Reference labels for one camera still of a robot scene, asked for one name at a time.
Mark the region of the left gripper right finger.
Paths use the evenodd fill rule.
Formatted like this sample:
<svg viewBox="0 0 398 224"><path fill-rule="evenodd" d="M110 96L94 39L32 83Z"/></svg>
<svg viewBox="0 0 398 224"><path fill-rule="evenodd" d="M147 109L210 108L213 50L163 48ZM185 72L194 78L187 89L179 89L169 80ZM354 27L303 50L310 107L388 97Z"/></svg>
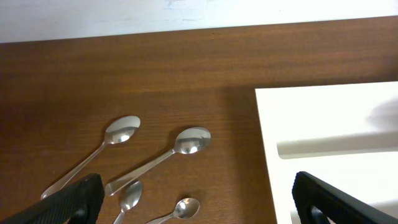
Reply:
<svg viewBox="0 0 398 224"><path fill-rule="evenodd" d="M397 224L397 219L346 194L308 172L296 173L292 187L295 207L303 224Z"/></svg>

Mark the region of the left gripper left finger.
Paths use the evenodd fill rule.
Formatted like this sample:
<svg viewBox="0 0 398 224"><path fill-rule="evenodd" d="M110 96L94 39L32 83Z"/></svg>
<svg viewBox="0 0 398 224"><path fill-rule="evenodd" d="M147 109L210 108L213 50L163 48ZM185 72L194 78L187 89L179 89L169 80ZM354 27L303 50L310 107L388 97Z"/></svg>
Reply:
<svg viewBox="0 0 398 224"><path fill-rule="evenodd" d="M1 224L95 224L104 200L99 174L89 174Z"/></svg>

